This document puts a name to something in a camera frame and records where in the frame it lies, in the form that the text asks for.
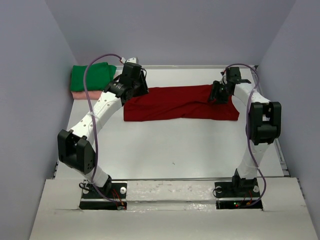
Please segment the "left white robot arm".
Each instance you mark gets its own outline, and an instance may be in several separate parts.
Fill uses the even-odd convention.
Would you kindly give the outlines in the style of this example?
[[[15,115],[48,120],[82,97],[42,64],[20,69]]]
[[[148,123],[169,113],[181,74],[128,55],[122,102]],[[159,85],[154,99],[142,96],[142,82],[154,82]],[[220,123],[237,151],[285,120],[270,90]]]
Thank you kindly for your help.
[[[112,178],[98,164],[98,133],[126,102],[148,92],[143,67],[126,62],[97,102],[89,105],[89,112],[70,130],[62,129],[57,135],[59,161],[90,181],[94,193],[101,198],[110,194]]]

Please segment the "red t shirt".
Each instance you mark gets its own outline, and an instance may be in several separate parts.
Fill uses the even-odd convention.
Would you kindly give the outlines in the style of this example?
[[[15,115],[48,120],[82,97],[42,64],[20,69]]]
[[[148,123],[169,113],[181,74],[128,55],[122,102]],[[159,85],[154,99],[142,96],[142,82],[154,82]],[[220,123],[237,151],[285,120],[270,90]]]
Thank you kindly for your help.
[[[126,122],[171,119],[237,121],[240,113],[228,98],[226,104],[209,101],[211,85],[152,87],[149,93],[134,97],[123,107]]]

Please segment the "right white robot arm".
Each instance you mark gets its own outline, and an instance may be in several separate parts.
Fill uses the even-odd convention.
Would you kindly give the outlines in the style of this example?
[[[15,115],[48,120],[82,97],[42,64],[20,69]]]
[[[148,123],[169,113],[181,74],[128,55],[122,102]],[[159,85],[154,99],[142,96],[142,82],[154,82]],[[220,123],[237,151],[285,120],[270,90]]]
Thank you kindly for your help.
[[[213,195],[217,199],[246,198],[249,193],[254,193],[258,186],[257,177],[262,175],[263,156],[281,134],[282,105],[262,96],[257,90],[258,83],[242,78],[240,67],[240,63],[227,66],[220,73],[222,79],[213,82],[208,97],[208,101],[214,104],[227,104],[234,96],[246,107],[246,149],[232,180],[215,183]]]

